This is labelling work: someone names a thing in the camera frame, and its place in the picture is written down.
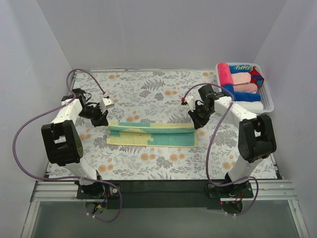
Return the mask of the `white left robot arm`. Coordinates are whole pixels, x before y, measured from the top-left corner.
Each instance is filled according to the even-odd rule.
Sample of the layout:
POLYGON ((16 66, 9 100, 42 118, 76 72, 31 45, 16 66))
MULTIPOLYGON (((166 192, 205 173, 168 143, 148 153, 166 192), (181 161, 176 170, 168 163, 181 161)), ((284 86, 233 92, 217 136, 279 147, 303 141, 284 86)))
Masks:
POLYGON ((101 198, 106 186, 101 183, 101 175, 83 159, 84 148, 75 123, 78 117, 89 119, 94 127, 108 126, 106 119, 108 109, 114 102, 104 94, 100 102, 89 102, 87 92, 77 88, 72 95, 64 96, 61 100, 62 108, 54 120, 41 128, 41 133, 51 164, 56 164, 77 177, 75 182, 80 190, 91 197, 101 198))

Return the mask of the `green yellow cloth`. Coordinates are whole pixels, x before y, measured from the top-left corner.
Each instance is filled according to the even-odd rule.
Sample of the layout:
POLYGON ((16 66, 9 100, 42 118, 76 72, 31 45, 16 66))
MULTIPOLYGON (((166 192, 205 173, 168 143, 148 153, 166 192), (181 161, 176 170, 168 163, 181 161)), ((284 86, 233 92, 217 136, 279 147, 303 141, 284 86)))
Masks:
POLYGON ((110 122, 107 144, 122 146, 196 147, 192 123, 110 122))

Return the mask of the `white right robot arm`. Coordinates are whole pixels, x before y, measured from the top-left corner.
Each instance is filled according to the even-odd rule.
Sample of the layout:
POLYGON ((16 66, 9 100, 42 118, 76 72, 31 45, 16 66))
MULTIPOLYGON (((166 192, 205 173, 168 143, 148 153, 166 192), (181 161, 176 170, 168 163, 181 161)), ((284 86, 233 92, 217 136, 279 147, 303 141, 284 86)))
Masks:
POLYGON ((221 87, 220 92, 215 92, 214 86, 211 83, 200 83, 200 100, 185 93, 181 103, 188 105, 188 115, 195 129, 204 127, 214 113, 222 115, 220 121, 228 119, 238 128, 239 158, 225 175, 224 181, 213 182, 209 172, 206 172, 209 193, 235 197, 248 187, 251 174, 258 164, 276 151, 275 135, 268 115, 250 112, 235 102, 233 90, 221 87))

